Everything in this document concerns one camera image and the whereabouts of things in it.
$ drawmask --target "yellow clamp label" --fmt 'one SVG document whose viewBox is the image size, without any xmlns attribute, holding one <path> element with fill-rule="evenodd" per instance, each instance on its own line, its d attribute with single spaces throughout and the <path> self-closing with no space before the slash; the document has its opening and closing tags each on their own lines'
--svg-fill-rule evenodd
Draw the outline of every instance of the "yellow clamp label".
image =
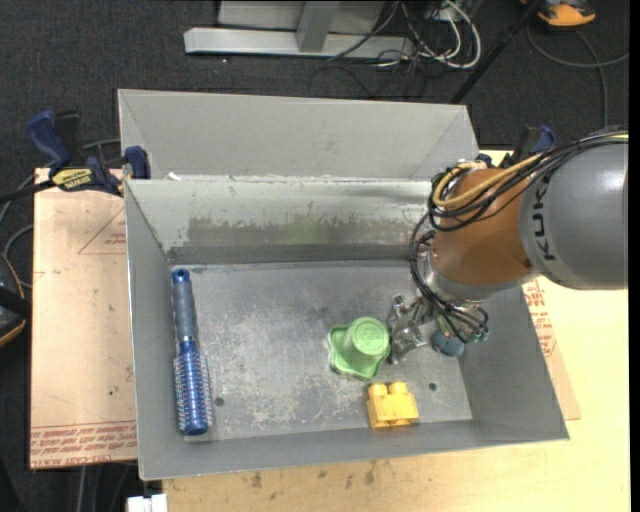
<svg viewBox="0 0 640 512">
<path fill-rule="evenodd" d="M 91 183 L 91 169 L 89 168 L 68 168 L 61 169 L 51 181 L 53 181 L 59 187 L 64 187 L 67 190 L 79 187 Z"/>
</svg>

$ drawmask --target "clamp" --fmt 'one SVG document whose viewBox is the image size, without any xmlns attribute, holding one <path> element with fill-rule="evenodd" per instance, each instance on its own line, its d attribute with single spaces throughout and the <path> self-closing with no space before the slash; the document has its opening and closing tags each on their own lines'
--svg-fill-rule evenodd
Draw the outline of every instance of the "clamp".
<svg viewBox="0 0 640 512">
<path fill-rule="evenodd" d="M 112 175 L 98 157 L 85 154 L 79 142 L 79 121 L 75 112 L 54 116 L 52 110 L 45 110 L 29 121 L 27 136 L 53 161 L 49 180 L 40 184 L 40 188 L 57 186 L 65 192 L 96 190 L 121 196 L 122 180 Z M 126 177 L 151 177 L 147 154 L 140 146 L 127 148 L 122 160 L 130 169 Z"/>
</svg>

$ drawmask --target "black carpet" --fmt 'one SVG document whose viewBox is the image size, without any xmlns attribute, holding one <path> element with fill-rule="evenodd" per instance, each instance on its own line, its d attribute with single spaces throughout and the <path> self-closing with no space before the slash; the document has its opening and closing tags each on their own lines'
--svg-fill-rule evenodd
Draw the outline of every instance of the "black carpet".
<svg viewBox="0 0 640 512">
<path fill-rule="evenodd" d="M 14 190 L 35 166 L 48 160 L 25 136 L 33 115 L 46 108 L 58 112 L 75 109 L 83 116 L 87 141 L 116 136 L 119 88 L 375 96 L 388 101 L 443 103 L 469 75 L 468 71 L 446 71 L 438 64 L 413 71 L 403 65 L 392 72 L 348 59 L 325 68 L 327 62 L 310 58 L 186 56 L 183 33 L 194 26 L 213 25 L 214 4 L 3 0 L 0 195 Z M 596 1 L 595 6 L 596 21 L 578 33 L 549 33 L 535 22 L 529 28 L 530 36 L 547 52 L 571 61 L 592 63 L 592 51 L 601 61 L 624 54 L 629 48 L 630 1 Z M 485 51 L 522 9 L 516 0 L 481 3 L 474 20 Z M 398 16 L 385 30 L 402 33 L 402 19 Z M 568 67 L 534 50 L 523 30 L 463 103 L 469 106 L 481 147 L 511 147 L 523 125 L 540 123 L 550 126 L 559 142 L 568 142 L 602 128 L 605 121 L 628 122 L 629 59 L 601 69 Z M 0 226 L 0 247 L 31 221 L 31 199 L 14 203 Z M 27 279 L 31 270 L 29 235 L 15 244 L 10 257 L 19 275 Z M 29 511 L 75 510 L 80 469 L 28 469 L 29 340 L 26 332 L 0 349 L 0 511 L 12 512 L 20 503 Z M 143 491 L 133 469 L 114 464 L 104 466 L 100 475 L 97 471 L 94 467 L 86 472 L 83 510 L 91 509 L 96 482 L 98 510 L 108 510 L 122 475 L 123 495 Z"/>
</svg>

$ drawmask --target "yellow lego brick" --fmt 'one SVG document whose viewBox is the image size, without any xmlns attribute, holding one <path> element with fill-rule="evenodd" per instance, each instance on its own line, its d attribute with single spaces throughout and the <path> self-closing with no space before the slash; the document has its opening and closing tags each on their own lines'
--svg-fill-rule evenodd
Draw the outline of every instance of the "yellow lego brick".
<svg viewBox="0 0 640 512">
<path fill-rule="evenodd" d="M 367 412 L 373 428 L 409 425 L 419 418 L 416 399 L 404 382 L 388 387 L 381 382 L 369 386 Z"/>
</svg>

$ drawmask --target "green plastic cup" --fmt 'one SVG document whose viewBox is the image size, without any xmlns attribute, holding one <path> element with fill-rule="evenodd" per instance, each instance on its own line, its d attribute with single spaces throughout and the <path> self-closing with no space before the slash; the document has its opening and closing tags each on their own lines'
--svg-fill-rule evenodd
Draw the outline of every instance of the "green plastic cup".
<svg viewBox="0 0 640 512">
<path fill-rule="evenodd" d="M 329 341 L 333 369 L 363 379 L 375 377 L 391 351 L 387 327 L 368 316 L 334 327 Z"/>
</svg>

